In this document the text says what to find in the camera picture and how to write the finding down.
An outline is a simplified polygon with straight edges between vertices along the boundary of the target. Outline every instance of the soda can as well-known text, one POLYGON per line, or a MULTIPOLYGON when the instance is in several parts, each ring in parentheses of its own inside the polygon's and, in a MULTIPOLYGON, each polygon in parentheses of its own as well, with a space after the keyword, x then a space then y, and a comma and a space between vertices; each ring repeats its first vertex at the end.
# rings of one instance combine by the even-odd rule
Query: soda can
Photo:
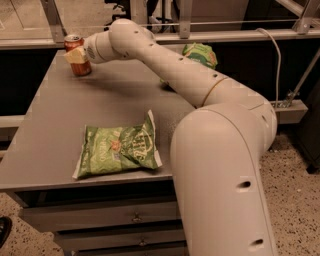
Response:
MULTIPOLYGON (((84 39, 79 35, 70 34, 64 38, 64 47, 67 52, 75 49, 78 46, 82 46, 84 43, 84 39)), ((84 63, 70 63, 73 74, 76 76, 85 76, 91 73, 91 64, 88 60, 84 63)))

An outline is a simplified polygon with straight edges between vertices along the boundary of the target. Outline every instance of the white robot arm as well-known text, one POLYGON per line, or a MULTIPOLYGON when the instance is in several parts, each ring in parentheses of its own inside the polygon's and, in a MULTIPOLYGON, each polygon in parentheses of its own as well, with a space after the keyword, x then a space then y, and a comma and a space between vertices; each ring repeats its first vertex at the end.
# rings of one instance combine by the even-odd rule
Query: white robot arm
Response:
POLYGON ((140 60, 197 108, 177 126, 171 144, 190 255, 278 255, 259 172, 277 129, 269 101, 158 45, 130 20, 87 38, 84 48, 94 63, 140 60))

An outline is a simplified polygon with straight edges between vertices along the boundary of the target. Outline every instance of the drawer front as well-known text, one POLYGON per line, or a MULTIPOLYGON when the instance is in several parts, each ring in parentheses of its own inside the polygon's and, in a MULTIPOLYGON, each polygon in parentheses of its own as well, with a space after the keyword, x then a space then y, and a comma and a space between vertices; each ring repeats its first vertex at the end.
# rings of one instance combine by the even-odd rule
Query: drawer front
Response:
POLYGON ((164 244, 136 249, 107 249, 77 252, 75 256, 188 256, 184 243, 164 244))
POLYGON ((179 241, 185 241, 181 225, 55 234, 55 242, 66 251, 124 246, 145 248, 152 244, 179 241))
POLYGON ((40 232, 180 219, 173 197, 26 208, 20 217, 40 232))

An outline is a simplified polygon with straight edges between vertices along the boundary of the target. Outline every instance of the cabinet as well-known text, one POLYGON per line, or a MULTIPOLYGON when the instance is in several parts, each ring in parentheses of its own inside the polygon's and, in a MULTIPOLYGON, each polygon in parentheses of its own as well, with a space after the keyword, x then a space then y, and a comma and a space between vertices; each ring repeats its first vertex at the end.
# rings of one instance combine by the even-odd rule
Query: cabinet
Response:
POLYGON ((172 180, 17 195, 30 205, 20 217, 40 232, 54 232, 65 251, 187 255, 172 180))

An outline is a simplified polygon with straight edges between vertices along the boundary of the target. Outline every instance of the green chip bag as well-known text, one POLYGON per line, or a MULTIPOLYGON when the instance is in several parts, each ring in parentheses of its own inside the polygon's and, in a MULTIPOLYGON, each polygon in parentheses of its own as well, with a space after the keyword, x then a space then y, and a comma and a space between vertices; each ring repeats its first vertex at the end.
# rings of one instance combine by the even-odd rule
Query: green chip bag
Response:
POLYGON ((87 126, 84 144, 73 178, 102 175, 162 165, 155 146, 155 125, 151 110, 142 125, 99 128, 87 126))
POLYGON ((217 57, 209 45, 197 43, 186 44, 182 50, 182 55, 200 62, 208 68, 215 69, 218 64, 217 57))

